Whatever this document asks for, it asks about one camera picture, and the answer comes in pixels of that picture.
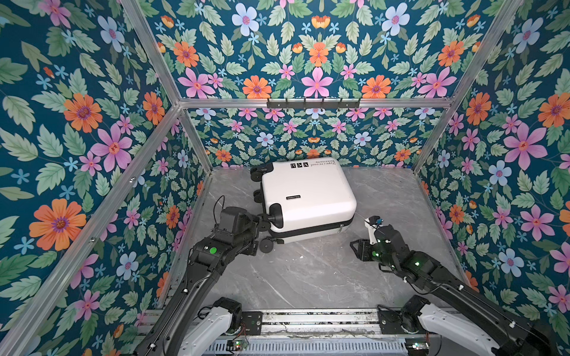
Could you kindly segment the white hard-shell suitcase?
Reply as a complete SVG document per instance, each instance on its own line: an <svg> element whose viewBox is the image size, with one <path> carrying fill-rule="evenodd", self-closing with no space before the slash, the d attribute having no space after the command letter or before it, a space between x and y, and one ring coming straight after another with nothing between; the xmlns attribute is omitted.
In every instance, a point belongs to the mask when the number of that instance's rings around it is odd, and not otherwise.
<svg viewBox="0 0 570 356"><path fill-rule="evenodd" d="M356 214L357 201L338 160L321 157L267 163L250 170L259 182L253 198L270 223L259 249L338 234Z"/></svg>

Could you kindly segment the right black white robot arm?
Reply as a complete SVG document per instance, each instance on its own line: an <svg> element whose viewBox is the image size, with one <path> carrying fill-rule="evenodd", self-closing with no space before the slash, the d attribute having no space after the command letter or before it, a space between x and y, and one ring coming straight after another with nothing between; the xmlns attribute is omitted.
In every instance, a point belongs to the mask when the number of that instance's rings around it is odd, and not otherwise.
<svg viewBox="0 0 570 356"><path fill-rule="evenodd" d="M400 310L402 328L422 328L478 355L558 355L551 326L507 311L475 292L429 254L408 247L391 225L367 222L350 247L363 262L401 278L415 295Z"/></svg>

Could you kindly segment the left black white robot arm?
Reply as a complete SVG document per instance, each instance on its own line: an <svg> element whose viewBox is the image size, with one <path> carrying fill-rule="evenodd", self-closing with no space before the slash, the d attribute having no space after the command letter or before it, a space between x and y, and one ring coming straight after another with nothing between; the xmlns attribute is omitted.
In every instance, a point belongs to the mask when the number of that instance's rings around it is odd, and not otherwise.
<svg viewBox="0 0 570 356"><path fill-rule="evenodd" d="M269 221L262 214L230 206L212 233L194 244L174 296L134 355L177 355L206 296L238 255L257 252L257 239Z"/></svg>

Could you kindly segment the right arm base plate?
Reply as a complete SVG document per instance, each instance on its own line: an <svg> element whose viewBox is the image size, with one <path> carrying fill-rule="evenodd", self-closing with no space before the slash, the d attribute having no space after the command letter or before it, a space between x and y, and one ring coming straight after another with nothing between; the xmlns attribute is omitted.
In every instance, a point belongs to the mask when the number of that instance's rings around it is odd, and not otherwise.
<svg viewBox="0 0 570 356"><path fill-rule="evenodd" d="M378 306L376 311L383 335L426 335L429 333L415 317L408 314L402 316L399 309Z"/></svg>

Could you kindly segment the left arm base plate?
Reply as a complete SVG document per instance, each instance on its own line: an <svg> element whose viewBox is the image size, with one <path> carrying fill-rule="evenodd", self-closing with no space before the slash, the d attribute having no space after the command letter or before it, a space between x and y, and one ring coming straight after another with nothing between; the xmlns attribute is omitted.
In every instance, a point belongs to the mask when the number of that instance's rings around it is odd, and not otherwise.
<svg viewBox="0 0 570 356"><path fill-rule="evenodd" d="M231 328L228 333L230 335L254 335L261 334L264 321L264 313L262 311L239 311L232 316Z"/></svg>

